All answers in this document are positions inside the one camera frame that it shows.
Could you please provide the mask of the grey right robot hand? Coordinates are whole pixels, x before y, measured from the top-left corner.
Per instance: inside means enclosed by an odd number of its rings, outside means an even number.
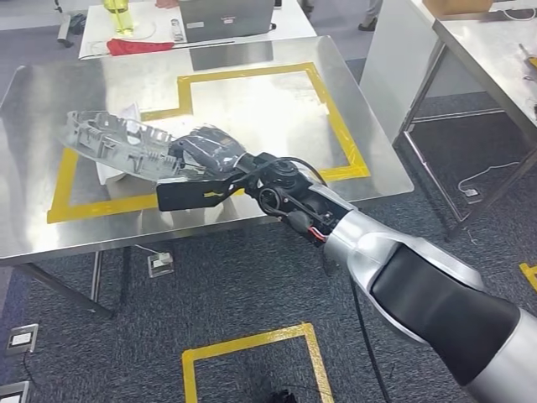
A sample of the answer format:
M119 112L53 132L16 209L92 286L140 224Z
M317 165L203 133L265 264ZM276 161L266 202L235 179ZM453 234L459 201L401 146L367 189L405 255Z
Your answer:
M168 147L168 154L181 169L188 164L185 157L188 154L204 173L218 176L232 173L246 153L238 140L212 125L194 127Z

